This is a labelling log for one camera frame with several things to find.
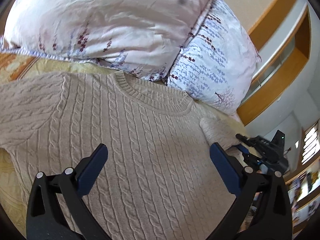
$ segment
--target cable knit pattern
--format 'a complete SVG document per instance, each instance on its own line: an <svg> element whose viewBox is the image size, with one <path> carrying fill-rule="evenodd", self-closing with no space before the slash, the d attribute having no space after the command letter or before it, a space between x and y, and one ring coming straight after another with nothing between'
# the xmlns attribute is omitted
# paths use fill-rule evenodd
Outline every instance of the cable knit pattern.
<svg viewBox="0 0 320 240"><path fill-rule="evenodd" d="M109 158L84 201L113 240L204 240L234 201L199 125L211 132L212 113L183 91L123 72L50 73L1 85L0 98L0 147L25 203L38 171L61 173L99 143Z"/></svg>

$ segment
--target sweater sleeve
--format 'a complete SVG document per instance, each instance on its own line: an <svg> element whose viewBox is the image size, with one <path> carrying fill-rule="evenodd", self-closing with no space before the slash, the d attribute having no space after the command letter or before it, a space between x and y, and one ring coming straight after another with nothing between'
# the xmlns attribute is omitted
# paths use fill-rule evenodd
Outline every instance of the sweater sleeve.
<svg viewBox="0 0 320 240"><path fill-rule="evenodd" d="M0 147L17 145L39 129L66 98L67 74L48 73L0 86Z"/></svg>

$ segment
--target bed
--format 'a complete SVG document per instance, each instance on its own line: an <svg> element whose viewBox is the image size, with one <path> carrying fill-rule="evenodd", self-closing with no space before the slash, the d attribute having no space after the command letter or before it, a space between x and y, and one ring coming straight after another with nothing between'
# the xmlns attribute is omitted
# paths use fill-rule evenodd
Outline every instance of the bed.
<svg viewBox="0 0 320 240"><path fill-rule="evenodd" d="M13 2L14 0L6 0L4 1L6 8L0 8L1 10L4 9L2 16L0 14L0 35L3 33L6 17ZM63 62L24 55L0 54L0 84L54 71L99 73L104 75L115 72L115 70L103 68L92 63ZM236 133L246 135L245 127L239 117L227 116L210 106L206 106L206 108L221 119L227 120ZM22 201L16 171L9 154L3 149L0 149L0 203L17 229L25 235L27 203Z"/></svg>

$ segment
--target metal screw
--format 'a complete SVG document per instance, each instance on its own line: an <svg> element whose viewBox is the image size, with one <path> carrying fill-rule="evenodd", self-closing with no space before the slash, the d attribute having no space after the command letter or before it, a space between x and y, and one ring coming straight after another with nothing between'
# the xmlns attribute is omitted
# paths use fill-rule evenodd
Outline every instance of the metal screw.
<svg viewBox="0 0 320 240"><path fill-rule="evenodd" d="M67 174L67 175L73 173L73 168L66 168L66 170L64 171L64 173Z"/></svg>
<svg viewBox="0 0 320 240"><path fill-rule="evenodd" d="M251 168L250 166L246 166L246 167L244 168L244 171L245 171L246 173L253 173L253 168Z"/></svg>
<svg viewBox="0 0 320 240"><path fill-rule="evenodd" d="M280 177L282 176L282 174L281 174L281 172L276 171L276 172L275 172L275 176L278 177L278 178L280 178Z"/></svg>
<svg viewBox="0 0 320 240"><path fill-rule="evenodd" d="M40 179L40 178L42 178L43 177L43 172L38 172L37 173L37 175L36 175L36 177L38 178L38 179Z"/></svg>

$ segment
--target dark spot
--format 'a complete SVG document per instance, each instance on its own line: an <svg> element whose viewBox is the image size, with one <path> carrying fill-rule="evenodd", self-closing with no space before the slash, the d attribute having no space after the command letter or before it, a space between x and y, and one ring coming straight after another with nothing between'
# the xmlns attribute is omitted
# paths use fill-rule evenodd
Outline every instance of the dark spot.
<svg viewBox="0 0 320 240"><path fill-rule="evenodd" d="M185 5L187 3L187 0L178 0L178 4Z"/></svg>

